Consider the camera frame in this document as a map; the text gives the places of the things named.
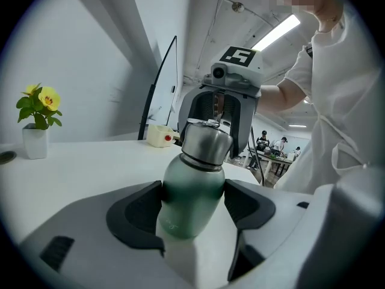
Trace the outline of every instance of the ceiling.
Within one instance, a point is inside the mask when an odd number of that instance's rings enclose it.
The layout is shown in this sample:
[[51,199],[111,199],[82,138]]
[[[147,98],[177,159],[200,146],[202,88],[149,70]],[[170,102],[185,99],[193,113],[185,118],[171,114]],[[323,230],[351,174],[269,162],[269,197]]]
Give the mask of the ceiling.
[[[211,59],[227,45],[251,48],[279,22],[290,14],[295,14],[301,24],[262,52],[265,72],[263,84],[276,85],[293,66],[298,52],[303,45],[310,42],[318,27],[318,22],[312,15],[279,5],[277,0],[223,0],[222,4],[218,1],[192,1],[184,65],[185,83],[198,84],[210,72]],[[233,2],[242,3],[244,11],[233,11]],[[214,21],[217,5],[220,5],[220,9]],[[306,125],[311,130],[316,120],[313,105],[303,102],[279,114],[260,114],[284,130],[289,130],[289,124]]]

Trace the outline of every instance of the camera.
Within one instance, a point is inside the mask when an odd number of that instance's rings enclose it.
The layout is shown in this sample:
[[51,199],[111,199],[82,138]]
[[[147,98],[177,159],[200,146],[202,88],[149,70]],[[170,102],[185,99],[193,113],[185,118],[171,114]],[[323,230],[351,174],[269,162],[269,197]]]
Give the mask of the camera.
[[260,51],[227,46],[211,60],[211,73],[203,82],[217,87],[260,88],[263,81],[263,62]]

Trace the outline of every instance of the green water bottle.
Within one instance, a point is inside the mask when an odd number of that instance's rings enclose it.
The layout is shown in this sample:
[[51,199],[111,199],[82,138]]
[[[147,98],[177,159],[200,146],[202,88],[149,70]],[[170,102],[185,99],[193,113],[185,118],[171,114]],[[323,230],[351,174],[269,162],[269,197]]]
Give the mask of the green water bottle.
[[222,164],[233,138],[214,120],[188,119],[182,152],[163,180],[159,222],[178,238],[196,237],[206,227],[223,195]]

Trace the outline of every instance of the person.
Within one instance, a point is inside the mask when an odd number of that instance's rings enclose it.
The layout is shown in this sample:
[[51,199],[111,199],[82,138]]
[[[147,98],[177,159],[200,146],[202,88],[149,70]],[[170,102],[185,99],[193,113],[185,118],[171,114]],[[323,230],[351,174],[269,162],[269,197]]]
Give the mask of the person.
[[300,154],[301,154],[301,148],[297,147],[296,150],[294,151],[294,155],[295,155],[295,157],[299,157]]
[[[265,150],[265,148],[270,145],[270,141],[267,139],[266,135],[267,135],[267,132],[262,131],[261,138],[259,138],[259,137],[257,138],[257,142],[256,142],[257,151],[263,152]],[[251,161],[250,161],[250,164],[248,165],[247,169],[250,169],[250,168],[254,168],[255,170],[258,169],[257,159],[256,159],[256,156],[254,154],[251,157]]]
[[281,140],[275,140],[271,143],[271,154],[280,156],[283,148],[285,147],[285,143],[288,142],[286,137],[282,137]]
[[[274,188],[313,194],[366,166],[378,153],[384,112],[383,59],[359,14],[342,0],[282,0],[313,14],[319,28],[277,85],[262,85],[258,109],[282,111],[307,96],[317,112],[310,143]],[[362,140],[367,133],[371,140]]]
[[266,135],[267,135],[267,132],[262,131],[261,138],[259,138],[259,137],[257,138],[256,145],[257,145],[258,151],[263,152],[265,150],[265,148],[270,145],[270,141],[267,139]]

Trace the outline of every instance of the stainless steel bottle cap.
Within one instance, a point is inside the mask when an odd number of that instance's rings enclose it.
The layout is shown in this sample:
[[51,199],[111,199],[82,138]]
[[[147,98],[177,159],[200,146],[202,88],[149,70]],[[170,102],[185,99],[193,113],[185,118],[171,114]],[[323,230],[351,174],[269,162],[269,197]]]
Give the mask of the stainless steel bottle cap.
[[182,152],[195,160],[220,166],[233,145],[233,138],[218,129],[215,120],[188,119]]

